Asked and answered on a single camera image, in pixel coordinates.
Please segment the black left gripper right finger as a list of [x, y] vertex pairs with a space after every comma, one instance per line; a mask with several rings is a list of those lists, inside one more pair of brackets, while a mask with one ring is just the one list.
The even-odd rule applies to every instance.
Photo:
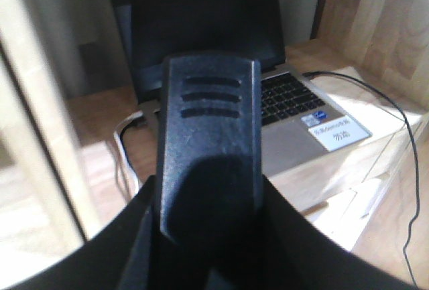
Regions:
[[270, 281], [276, 289], [415, 289], [347, 252], [305, 219], [265, 177]]

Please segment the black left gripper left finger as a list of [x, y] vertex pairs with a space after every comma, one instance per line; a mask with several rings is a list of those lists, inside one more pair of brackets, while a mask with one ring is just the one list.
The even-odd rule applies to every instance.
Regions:
[[151, 175], [100, 233], [62, 261], [10, 289], [148, 289]]

